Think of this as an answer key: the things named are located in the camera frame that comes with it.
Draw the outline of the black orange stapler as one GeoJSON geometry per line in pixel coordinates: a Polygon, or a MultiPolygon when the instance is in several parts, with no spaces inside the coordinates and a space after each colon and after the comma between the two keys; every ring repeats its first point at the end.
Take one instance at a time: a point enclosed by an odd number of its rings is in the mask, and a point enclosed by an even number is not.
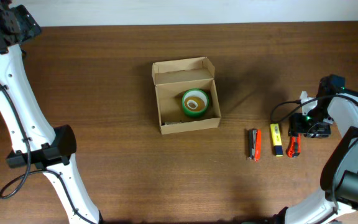
{"type": "Polygon", "coordinates": [[[258,161],[262,148],[262,131],[260,129],[249,130],[249,159],[258,161]]]}

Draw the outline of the blue white marker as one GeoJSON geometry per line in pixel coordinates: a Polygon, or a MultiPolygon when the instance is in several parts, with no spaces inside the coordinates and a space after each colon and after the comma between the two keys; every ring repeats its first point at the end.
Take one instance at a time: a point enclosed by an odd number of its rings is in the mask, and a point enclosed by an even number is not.
{"type": "Polygon", "coordinates": [[[168,125],[176,125],[176,124],[183,124],[186,123],[184,121],[169,121],[162,123],[162,126],[168,126],[168,125]]]}

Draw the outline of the orange utility knife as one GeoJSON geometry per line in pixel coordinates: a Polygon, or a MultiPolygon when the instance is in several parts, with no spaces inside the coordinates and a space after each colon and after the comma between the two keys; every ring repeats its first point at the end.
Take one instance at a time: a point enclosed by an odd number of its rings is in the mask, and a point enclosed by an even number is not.
{"type": "Polygon", "coordinates": [[[301,147],[300,147],[300,138],[301,136],[298,134],[297,136],[292,136],[290,138],[290,143],[287,149],[287,156],[290,158],[296,158],[300,155],[301,147]]]}

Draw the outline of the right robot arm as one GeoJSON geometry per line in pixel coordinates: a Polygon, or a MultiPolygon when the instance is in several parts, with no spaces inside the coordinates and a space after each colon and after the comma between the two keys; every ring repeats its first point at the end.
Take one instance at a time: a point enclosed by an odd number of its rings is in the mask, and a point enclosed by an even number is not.
{"type": "Polygon", "coordinates": [[[337,223],[337,218],[358,212],[358,92],[345,87],[345,79],[329,75],[319,81],[317,95],[303,91],[297,107],[284,116],[291,137],[289,157],[300,155],[300,138],[327,138],[335,124],[342,139],[323,167],[320,187],[292,207],[283,208],[270,223],[337,223]]]}

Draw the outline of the small yellow tape roll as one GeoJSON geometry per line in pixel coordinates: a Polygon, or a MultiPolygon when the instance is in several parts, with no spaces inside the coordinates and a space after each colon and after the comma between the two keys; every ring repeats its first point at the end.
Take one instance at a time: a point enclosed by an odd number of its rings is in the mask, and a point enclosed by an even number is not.
{"type": "Polygon", "coordinates": [[[185,108],[189,111],[199,112],[204,110],[206,103],[197,96],[190,96],[185,99],[185,108]]]}

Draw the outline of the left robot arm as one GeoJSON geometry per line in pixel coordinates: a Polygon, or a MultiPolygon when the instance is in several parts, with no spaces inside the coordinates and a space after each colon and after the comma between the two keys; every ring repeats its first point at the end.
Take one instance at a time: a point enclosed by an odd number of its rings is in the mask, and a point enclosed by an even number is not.
{"type": "Polygon", "coordinates": [[[42,30],[25,6],[10,5],[10,1],[0,1],[0,113],[12,142],[6,162],[11,168],[26,170],[1,189],[0,199],[18,193],[28,176],[43,174],[53,185],[70,223],[102,223],[101,212],[78,172],[72,128],[54,128],[48,123],[25,73],[26,52],[21,45],[42,30]]]}

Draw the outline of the yellow blue highlighter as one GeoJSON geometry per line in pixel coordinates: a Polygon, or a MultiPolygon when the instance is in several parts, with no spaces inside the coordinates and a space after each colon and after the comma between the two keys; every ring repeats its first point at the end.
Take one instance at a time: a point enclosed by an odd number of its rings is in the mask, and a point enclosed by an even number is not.
{"type": "Polygon", "coordinates": [[[273,123],[270,125],[272,142],[273,142],[273,150],[276,157],[283,156],[283,148],[282,148],[282,140],[280,135],[279,125],[277,123],[273,123]]]}

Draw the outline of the cardboard box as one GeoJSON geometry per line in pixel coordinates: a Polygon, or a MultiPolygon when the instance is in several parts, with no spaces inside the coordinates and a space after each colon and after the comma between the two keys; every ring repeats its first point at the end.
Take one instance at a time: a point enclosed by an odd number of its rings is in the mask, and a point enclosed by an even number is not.
{"type": "Polygon", "coordinates": [[[215,67],[206,57],[155,62],[152,78],[157,97],[157,109],[162,134],[217,128],[221,111],[215,83],[215,67]],[[199,118],[187,116],[181,105],[184,93],[190,89],[203,90],[209,98],[206,113],[199,118]],[[186,123],[162,126],[169,121],[186,123]]]}

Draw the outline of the green tape roll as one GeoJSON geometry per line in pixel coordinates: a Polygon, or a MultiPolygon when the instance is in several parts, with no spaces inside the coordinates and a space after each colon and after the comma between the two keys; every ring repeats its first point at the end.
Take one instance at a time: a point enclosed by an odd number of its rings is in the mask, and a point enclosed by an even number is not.
{"type": "Polygon", "coordinates": [[[184,95],[182,96],[182,99],[181,99],[181,105],[182,105],[182,110],[183,112],[191,117],[191,118],[199,118],[201,117],[202,115],[204,115],[206,113],[206,110],[208,109],[208,106],[209,106],[209,98],[207,96],[207,94],[203,91],[203,90],[200,90],[200,89],[190,89],[188,91],[186,91],[184,93],[184,95]],[[194,112],[194,111],[189,111],[185,108],[185,99],[190,97],[190,96],[197,96],[199,98],[201,98],[205,103],[206,103],[206,107],[204,110],[202,111],[199,111],[199,112],[194,112]]]}

